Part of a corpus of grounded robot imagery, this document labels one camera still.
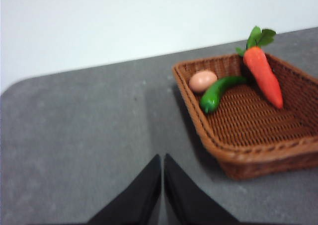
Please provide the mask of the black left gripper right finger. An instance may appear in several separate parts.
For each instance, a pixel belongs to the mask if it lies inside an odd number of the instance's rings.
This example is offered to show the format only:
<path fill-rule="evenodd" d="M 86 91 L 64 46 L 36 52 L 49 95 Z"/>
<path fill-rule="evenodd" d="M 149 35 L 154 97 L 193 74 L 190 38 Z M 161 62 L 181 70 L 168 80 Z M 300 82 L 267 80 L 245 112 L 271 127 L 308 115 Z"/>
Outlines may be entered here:
<path fill-rule="evenodd" d="M 201 190 L 169 154 L 164 158 L 164 187 L 183 225 L 239 224 L 239 220 Z"/>

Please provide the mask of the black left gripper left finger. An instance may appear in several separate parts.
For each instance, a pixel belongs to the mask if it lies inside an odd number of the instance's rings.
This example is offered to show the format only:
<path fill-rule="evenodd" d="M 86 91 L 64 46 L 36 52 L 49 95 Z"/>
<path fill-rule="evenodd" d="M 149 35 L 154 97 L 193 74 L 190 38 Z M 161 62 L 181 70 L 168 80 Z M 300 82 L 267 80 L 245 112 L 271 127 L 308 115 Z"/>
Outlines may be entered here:
<path fill-rule="evenodd" d="M 161 194 L 161 160 L 155 155 L 131 184 L 88 225 L 146 225 Z"/>

